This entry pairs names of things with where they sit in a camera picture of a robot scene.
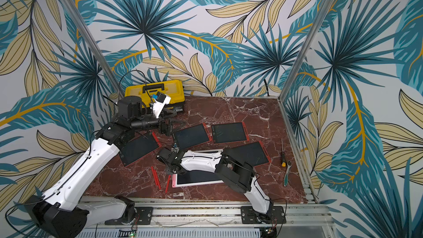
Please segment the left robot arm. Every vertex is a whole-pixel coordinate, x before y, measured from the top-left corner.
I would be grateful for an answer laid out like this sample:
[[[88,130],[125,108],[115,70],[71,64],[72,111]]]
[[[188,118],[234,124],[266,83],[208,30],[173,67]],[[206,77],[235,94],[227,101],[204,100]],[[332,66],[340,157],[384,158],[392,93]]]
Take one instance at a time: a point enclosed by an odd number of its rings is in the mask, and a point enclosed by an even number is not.
[[[24,208],[31,220],[47,235],[75,238],[84,228],[111,221],[132,225],[137,220],[134,202],[116,197],[94,205],[79,203],[82,195],[104,166],[134,139],[140,131],[159,129],[172,132],[175,111],[166,109],[170,96],[158,92],[151,107],[140,97],[124,97],[117,103],[118,112],[95,133],[83,156],[42,196],[31,196]]]

